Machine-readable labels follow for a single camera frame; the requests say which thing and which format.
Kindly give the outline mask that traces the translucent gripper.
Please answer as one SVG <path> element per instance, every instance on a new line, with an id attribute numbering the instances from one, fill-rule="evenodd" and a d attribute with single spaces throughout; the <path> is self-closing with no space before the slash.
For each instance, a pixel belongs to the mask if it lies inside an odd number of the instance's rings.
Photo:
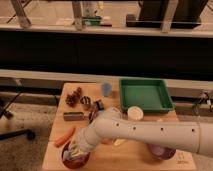
<path id="1" fill-rule="evenodd" d="M 87 142 L 84 136 L 84 129 L 80 130 L 71 142 L 76 143 L 78 148 L 87 154 L 89 154 L 94 149 L 94 146 Z"/>

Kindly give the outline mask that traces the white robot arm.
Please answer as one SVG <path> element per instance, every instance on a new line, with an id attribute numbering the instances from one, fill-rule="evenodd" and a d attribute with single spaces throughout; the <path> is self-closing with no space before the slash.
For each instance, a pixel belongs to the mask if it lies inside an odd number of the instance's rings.
<path id="1" fill-rule="evenodd" d="M 117 108 L 103 111 L 82 128 L 68 148 L 72 157 L 93 151 L 103 139 L 130 139 L 213 157 L 213 124 L 124 120 Z"/>

